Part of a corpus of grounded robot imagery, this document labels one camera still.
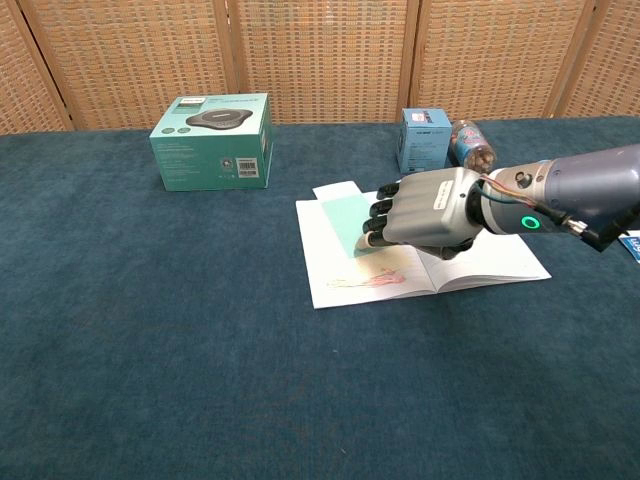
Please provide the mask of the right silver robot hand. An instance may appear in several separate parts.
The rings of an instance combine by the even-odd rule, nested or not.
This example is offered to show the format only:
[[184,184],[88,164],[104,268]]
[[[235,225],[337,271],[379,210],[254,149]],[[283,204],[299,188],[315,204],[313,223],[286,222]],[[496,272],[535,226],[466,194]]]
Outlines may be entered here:
[[407,245],[442,260],[471,249],[483,230],[470,205],[480,179],[473,170],[455,167],[379,187],[355,248]]

